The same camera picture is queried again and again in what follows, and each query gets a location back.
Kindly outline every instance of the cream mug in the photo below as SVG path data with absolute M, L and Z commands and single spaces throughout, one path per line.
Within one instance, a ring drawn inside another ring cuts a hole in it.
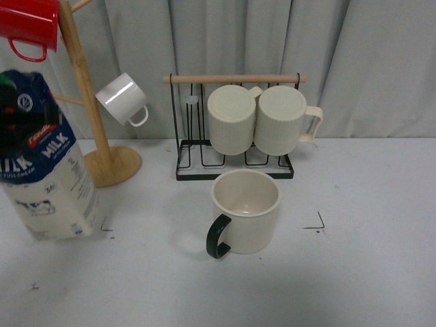
M 271 176 L 251 169 L 231 170 L 215 179 L 211 193 L 215 221 L 206 237 L 210 256 L 255 253 L 269 244 L 281 197 Z
M 247 90 L 225 85 L 214 90 L 207 101 L 211 144 L 224 155 L 239 155 L 253 143 L 256 98 L 259 87 Z
M 301 134 L 305 115 L 317 117 L 311 134 Z M 312 141 L 322 122 L 322 109 L 308 106 L 304 95 L 293 87 L 266 89 L 259 98 L 254 144 L 267 155 L 286 155 L 298 141 Z

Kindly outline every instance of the mug handle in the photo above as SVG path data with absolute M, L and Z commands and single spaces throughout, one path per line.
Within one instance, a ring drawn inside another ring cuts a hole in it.
M 131 121 L 131 119 L 129 119 L 129 123 L 131 123 L 132 126 L 139 127 L 147 121 L 147 119 L 149 118 L 149 109 L 147 109 L 147 106 L 144 106 L 144 109 L 145 109 L 145 117 L 139 123 L 134 123 L 133 121 Z
M 254 98 L 256 99 L 264 92 L 264 90 L 262 90 L 259 87 L 253 87 L 252 89 L 249 89 L 248 92 L 250 92 L 254 96 Z
M 38 44 L 38 46 L 42 47 L 42 57 L 41 58 L 31 58 L 31 57 L 26 57 L 23 54 L 20 54 L 19 51 L 17 50 L 17 48 L 15 47 L 14 41 L 20 41 L 20 42 L 30 43 L 30 44 L 36 44 L 36 43 L 31 42 L 31 41 L 26 40 L 26 39 L 12 38 L 12 37 L 9 37 L 7 40 L 9 41 L 9 45 L 11 46 L 12 50 L 21 59 L 31 61 L 33 63 L 40 63 L 40 62 L 46 60 L 46 58 L 47 58 L 47 47 L 45 45 Z
M 315 128 L 313 129 L 313 132 L 309 134 L 301 134 L 300 137 L 298 138 L 299 141 L 310 142 L 313 141 L 313 139 L 315 138 L 316 131 L 318 130 L 318 127 L 322 122 L 322 109 L 319 107 L 307 106 L 305 114 L 307 116 L 314 116 L 318 118 Z
M 231 221 L 232 219 L 230 217 L 222 214 L 216 218 L 211 228 L 209 228 L 209 232 L 207 233 L 206 237 L 206 250 L 207 253 L 215 259 L 221 258 L 231 249 L 230 246 L 224 242 L 218 245 L 218 240 L 221 236 L 221 233 Z

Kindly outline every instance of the black mug handle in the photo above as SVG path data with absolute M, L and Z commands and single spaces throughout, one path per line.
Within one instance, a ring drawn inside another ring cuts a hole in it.
M 218 245 L 219 237 L 221 233 L 224 231 L 224 228 L 232 221 L 231 218 L 222 214 L 213 222 L 211 228 L 209 228 L 209 232 L 206 237 L 206 250 L 207 253 L 214 257 L 215 259 L 221 258 L 228 251 L 230 251 L 230 246 L 222 242 Z

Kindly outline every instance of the wooden pole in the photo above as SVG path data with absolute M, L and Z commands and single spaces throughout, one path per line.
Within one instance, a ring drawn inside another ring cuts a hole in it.
M 98 111 L 97 102 L 95 100 L 95 92 L 91 79 L 88 74 L 87 61 L 84 57 L 84 52 L 78 37 L 76 23 L 74 22 L 71 7 L 66 1 L 59 2 L 59 27 L 62 32 L 63 41 L 67 48 L 69 60 L 73 66 L 74 74 L 76 75 L 77 84 L 83 98 L 84 107 L 87 110 L 90 119 L 91 128 L 95 138 L 97 149 L 106 165 L 110 165 L 109 144 L 104 131 L 104 126 L 100 113 Z
M 307 81 L 306 75 L 173 75 L 164 76 L 163 82 L 169 84 L 207 84 L 207 83 L 300 83 Z
M 97 145 L 96 151 L 85 155 L 95 186 L 105 187 L 126 181 L 139 170 L 142 159 L 130 148 L 109 147 L 87 60 L 80 44 L 72 8 L 67 1 L 59 2 L 59 27 Z

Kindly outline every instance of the wooden base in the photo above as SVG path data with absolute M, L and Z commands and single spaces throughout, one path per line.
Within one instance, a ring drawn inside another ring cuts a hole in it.
M 142 158 L 135 150 L 124 146 L 111 146 L 112 163 L 102 165 L 98 151 L 84 156 L 96 187 L 107 187 L 122 183 L 139 170 Z

